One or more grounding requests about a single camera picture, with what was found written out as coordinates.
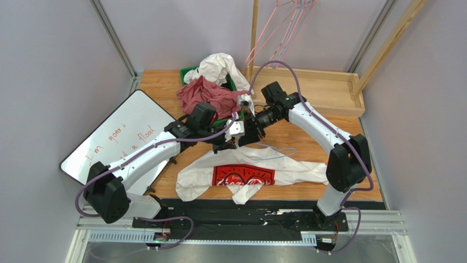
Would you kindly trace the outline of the white t-shirt red print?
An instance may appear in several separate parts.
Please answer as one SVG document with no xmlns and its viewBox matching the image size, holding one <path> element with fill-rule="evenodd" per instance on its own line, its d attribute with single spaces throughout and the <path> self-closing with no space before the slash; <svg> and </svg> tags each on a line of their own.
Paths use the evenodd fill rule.
<svg viewBox="0 0 467 263">
<path fill-rule="evenodd" d="M 277 154 L 270 148 L 241 147 L 208 152 L 178 173 L 175 191 L 184 202 L 197 199 L 211 186 L 225 186 L 235 204 L 246 204 L 263 186 L 288 186 L 301 182 L 328 185 L 327 166 L 290 157 L 255 161 Z"/>
</svg>

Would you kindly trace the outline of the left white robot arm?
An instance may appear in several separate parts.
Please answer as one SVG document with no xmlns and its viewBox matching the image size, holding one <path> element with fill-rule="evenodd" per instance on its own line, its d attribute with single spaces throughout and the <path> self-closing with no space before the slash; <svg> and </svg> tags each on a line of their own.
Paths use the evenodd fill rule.
<svg viewBox="0 0 467 263">
<path fill-rule="evenodd" d="M 77 211 L 107 224 L 123 217 L 153 219 L 161 210 L 156 198 L 128 190 L 153 168 L 199 142 L 211 144 L 215 152 L 233 148 L 235 138 L 244 133 L 244 122 L 235 112 L 231 120 L 217 127 L 217 117 L 212 105 L 200 102 L 189 115 L 169 123 L 143 148 L 108 165 L 93 164 L 87 183 L 76 196 Z"/>
</svg>

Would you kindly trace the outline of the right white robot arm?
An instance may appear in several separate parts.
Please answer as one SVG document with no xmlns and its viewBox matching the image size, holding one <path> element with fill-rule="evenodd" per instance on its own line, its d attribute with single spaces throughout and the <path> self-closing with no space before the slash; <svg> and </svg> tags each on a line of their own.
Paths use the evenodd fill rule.
<svg viewBox="0 0 467 263">
<path fill-rule="evenodd" d="M 250 95 L 238 97 L 238 104 L 248 108 L 244 116 L 244 136 L 238 144 L 244 146 L 263 139 L 265 129 L 278 121 L 290 122 L 311 136 L 328 155 L 326 178 L 328 186 L 317 202 L 320 217 L 334 216 L 352 190 L 372 171 L 369 145 L 362 135 L 351 135 L 325 119 L 299 93 L 287 94 L 278 82 L 261 90 L 267 104 L 258 113 L 254 111 Z"/>
</svg>

